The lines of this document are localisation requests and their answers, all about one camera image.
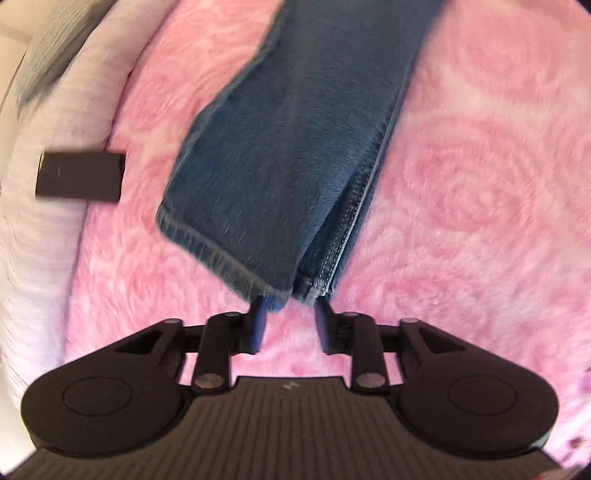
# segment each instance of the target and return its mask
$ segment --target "logo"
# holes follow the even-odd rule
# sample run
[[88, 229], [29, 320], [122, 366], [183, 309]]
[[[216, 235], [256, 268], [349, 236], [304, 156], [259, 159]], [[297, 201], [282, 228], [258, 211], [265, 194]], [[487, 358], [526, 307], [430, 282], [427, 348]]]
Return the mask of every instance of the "logo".
[[283, 388], [291, 391], [291, 390], [295, 390], [296, 388], [300, 388], [300, 384], [298, 382], [294, 382], [292, 380], [291, 382], [284, 383]]

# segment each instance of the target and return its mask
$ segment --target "blue jeans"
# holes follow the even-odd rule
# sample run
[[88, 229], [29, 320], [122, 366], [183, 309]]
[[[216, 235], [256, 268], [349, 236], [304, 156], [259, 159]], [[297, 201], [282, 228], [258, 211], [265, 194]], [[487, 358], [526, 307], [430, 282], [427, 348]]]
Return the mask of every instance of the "blue jeans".
[[243, 298], [330, 296], [443, 0], [285, 0], [199, 114], [157, 214]]

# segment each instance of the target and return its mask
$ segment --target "jeans hem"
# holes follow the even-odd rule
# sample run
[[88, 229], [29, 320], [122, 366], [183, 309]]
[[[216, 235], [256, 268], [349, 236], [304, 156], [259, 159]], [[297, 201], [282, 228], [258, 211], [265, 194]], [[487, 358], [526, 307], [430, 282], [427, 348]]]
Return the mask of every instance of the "jeans hem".
[[253, 301], [262, 295], [268, 309], [280, 310], [290, 298], [291, 290], [279, 290], [269, 285], [216, 242], [174, 218], [164, 203], [158, 208], [156, 223], [164, 236], [191, 252], [244, 300]]

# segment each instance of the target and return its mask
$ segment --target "gray fabric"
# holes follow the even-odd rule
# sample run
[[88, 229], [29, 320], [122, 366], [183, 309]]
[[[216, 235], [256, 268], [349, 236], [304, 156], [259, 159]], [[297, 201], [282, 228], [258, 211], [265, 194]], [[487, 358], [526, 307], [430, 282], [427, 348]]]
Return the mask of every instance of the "gray fabric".
[[44, 93], [66, 70], [116, 0], [61, 0], [35, 33], [15, 79], [17, 108]]

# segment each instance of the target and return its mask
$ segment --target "black tag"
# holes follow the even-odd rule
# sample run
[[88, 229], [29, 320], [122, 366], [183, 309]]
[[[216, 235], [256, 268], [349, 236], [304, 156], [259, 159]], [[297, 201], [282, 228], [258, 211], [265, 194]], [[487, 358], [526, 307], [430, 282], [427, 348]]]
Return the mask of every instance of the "black tag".
[[98, 151], [43, 152], [37, 173], [37, 197], [118, 202], [125, 154]]

